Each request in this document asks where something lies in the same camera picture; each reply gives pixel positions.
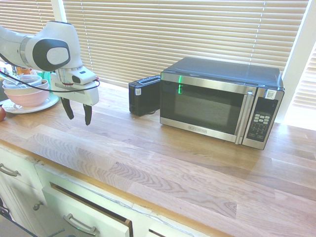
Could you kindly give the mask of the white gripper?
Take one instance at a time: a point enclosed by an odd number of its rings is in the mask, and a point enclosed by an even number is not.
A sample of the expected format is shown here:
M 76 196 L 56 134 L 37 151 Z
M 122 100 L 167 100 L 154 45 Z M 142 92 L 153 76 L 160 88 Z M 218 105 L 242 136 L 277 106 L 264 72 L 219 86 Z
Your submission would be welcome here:
M 69 119 L 74 118 L 70 100 L 83 104 L 85 124 L 90 125 L 92 107 L 99 102 L 97 76 L 89 69 L 58 69 L 52 74 L 52 90 L 61 97 L 63 108 Z

